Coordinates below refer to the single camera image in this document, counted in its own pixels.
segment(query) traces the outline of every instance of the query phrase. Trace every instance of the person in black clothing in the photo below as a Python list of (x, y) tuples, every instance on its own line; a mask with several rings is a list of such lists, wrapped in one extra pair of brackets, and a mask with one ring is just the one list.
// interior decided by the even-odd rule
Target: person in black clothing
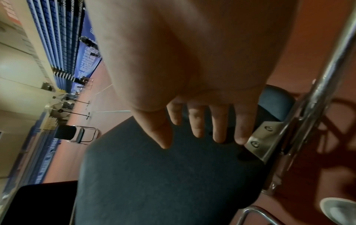
[[(92, 40), (90, 40), (89, 38), (85, 37), (85, 36), (81, 36), (79, 37), (79, 41), (84, 43), (86, 46), (88, 47), (92, 47), (94, 48), (95, 50), (97, 50), (99, 52), (99, 48), (98, 48), (98, 45), (96, 43), (94, 43)], [(90, 53), (91, 56), (95, 56), (95, 57), (98, 57), (100, 58), (101, 55), (99, 53), (93, 53), (91, 52)]]

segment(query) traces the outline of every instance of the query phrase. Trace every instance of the hand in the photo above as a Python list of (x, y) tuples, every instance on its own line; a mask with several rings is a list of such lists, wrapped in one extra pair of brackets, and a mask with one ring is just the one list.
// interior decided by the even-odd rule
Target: hand
[(247, 142), (295, 6), (284, 0), (87, 0), (117, 94), (162, 148), (172, 142), (165, 108), (179, 125), (185, 103), (198, 138), (204, 135), (204, 109), (210, 108), (219, 143), (233, 104), (235, 141)]

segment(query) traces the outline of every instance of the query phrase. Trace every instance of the bolt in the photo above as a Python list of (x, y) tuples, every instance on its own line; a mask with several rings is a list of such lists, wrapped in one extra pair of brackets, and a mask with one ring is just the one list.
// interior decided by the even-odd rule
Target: bolt
[(266, 130), (268, 130), (268, 131), (273, 131), (273, 129), (272, 129), (271, 126), (265, 126), (264, 128), (265, 128)]
[(258, 148), (260, 146), (260, 143), (257, 141), (251, 141), (251, 145), (254, 146), (255, 148)]

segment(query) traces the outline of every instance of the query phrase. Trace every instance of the gymnasium floor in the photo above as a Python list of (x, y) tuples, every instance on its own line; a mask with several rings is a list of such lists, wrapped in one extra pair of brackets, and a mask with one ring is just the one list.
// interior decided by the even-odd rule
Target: gymnasium floor
[[(332, 48), (338, 31), (348, 14), (350, 2), (306, 0), (285, 54), (269, 84), (282, 87), (298, 96), (309, 90)], [(326, 197), (356, 200), (356, 70), (355, 60), (328, 110), (319, 132), (305, 147), (283, 179), (273, 197), (261, 195), (257, 202), (288, 225), (331, 225), (319, 209)], [(70, 125), (99, 128), (105, 133), (131, 116), (115, 94), (110, 78), (101, 63), (93, 76), (93, 87), (84, 91), (75, 112), (91, 118), (72, 115)], [(62, 142), (47, 173), (45, 182), (78, 179), (85, 145)], [(259, 216), (250, 216), (246, 224), (267, 224)]]

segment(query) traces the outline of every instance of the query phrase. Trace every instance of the banner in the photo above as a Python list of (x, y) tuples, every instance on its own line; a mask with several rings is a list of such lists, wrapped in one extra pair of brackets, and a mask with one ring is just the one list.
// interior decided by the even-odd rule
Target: banner
[[(86, 13), (83, 21), (83, 28), (80, 37), (88, 38), (93, 43), (96, 43), (96, 39), (93, 33), (92, 26), (89, 21), (88, 14)], [(77, 61), (74, 71), (74, 76), (76, 78), (81, 78), (82, 76), (90, 77), (98, 64), (101, 61), (100, 57), (96, 57), (99, 52), (93, 47), (89, 47), (83, 42), (79, 42), (79, 49), (77, 55)], [(76, 90), (78, 84), (73, 84), (72, 90)]]

